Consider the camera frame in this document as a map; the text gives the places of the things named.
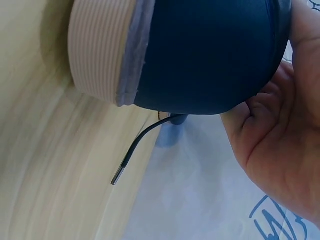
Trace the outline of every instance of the gray trim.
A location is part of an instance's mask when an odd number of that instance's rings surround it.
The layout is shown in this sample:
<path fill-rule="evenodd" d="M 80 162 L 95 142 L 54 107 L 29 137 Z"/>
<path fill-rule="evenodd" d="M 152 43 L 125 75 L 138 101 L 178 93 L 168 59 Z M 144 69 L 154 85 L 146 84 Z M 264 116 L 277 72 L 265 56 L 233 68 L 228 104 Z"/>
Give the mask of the gray trim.
<path fill-rule="evenodd" d="M 118 107 L 135 102 L 149 43 L 156 0 L 136 0 L 116 92 Z"/>

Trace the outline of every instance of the hand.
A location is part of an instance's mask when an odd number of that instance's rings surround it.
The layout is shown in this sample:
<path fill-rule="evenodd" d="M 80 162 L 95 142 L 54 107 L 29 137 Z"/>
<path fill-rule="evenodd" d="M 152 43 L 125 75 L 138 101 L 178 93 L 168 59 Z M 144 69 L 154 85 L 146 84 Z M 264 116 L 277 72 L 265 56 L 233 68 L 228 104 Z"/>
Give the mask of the hand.
<path fill-rule="evenodd" d="M 249 178 L 320 227 L 320 15 L 293 0 L 292 17 L 293 66 L 221 117 Z"/>

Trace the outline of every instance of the black wire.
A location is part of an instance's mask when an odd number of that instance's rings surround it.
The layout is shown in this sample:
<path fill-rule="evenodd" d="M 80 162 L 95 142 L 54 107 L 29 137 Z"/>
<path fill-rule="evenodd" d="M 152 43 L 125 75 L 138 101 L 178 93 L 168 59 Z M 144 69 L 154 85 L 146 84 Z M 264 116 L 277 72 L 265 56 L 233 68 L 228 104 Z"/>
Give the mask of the black wire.
<path fill-rule="evenodd" d="M 174 116 L 169 116 L 161 121 L 158 121 L 156 122 L 155 124 L 149 126 L 147 129 L 145 129 L 143 132 L 140 133 L 139 136 L 137 136 L 137 138 L 133 141 L 131 147 L 129 148 L 127 154 L 125 155 L 124 159 L 123 159 L 123 162 L 121 163 L 121 167 L 122 168 L 125 168 L 129 161 L 130 161 L 130 158 L 132 157 L 132 155 L 134 154 L 134 151 L 136 150 L 138 144 L 140 143 L 140 141 L 142 140 L 142 138 L 148 134 L 150 131 L 152 131 L 153 129 L 159 127 L 160 125 L 162 124 L 165 124 L 167 122 L 170 122 L 171 120 L 173 119 L 177 119 L 178 117 L 181 117 L 182 114 L 177 114 L 177 115 L 174 115 Z"/>
<path fill-rule="evenodd" d="M 136 150 L 138 144 L 140 143 L 140 141 L 144 138 L 144 136 L 149 133 L 150 131 L 152 131 L 153 129 L 155 129 L 156 127 L 159 127 L 162 124 L 165 124 L 167 122 L 170 122 L 174 119 L 177 119 L 179 117 L 183 116 L 183 114 L 175 114 L 174 116 L 169 116 L 161 121 L 156 122 L 155 124 L 149 126 L 147 129 L 145 129 L 143 132 L 141 132 L 136 139 L 133 141 L 133 143 L 131 144 L 128 152 L 126 153 L 118 171 L 116 172 L 116 174 L 114 175 L 111 184 L 112 185 L 116 185 L 117 181 L 119 180 L 121 174 L 123 173 L 123 171 L 125 170 L 126 166 L 128 165 L 132 155 L 134 154 L 134 151 Z"/>

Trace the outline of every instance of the light wood grain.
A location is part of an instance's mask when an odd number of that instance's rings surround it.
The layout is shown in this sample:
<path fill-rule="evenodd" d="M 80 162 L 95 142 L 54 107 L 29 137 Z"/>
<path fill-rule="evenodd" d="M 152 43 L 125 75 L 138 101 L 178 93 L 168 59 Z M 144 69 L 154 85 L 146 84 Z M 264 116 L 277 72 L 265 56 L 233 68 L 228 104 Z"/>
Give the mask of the light wood grain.
<path fill-rule="evenodd" d="M 117 240 L 158 130 L 156 112 L 80 94 L 67 55 L 70 0 L 0 1 L 0 239 Z"/>

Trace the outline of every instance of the dark blue fabric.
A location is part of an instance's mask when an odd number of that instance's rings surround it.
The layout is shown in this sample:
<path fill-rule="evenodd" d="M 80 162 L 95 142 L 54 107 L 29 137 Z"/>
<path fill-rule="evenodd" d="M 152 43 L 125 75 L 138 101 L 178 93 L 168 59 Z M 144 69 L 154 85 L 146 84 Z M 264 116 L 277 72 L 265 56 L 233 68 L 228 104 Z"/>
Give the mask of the dark blue fabric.
<path fill-rule="evenodd" d="M 288 20 L 276 32 L 283 16 L 275 1 L 157 0 L 135 104 L 214 115 L 256 95 L 289 37 Z"/>

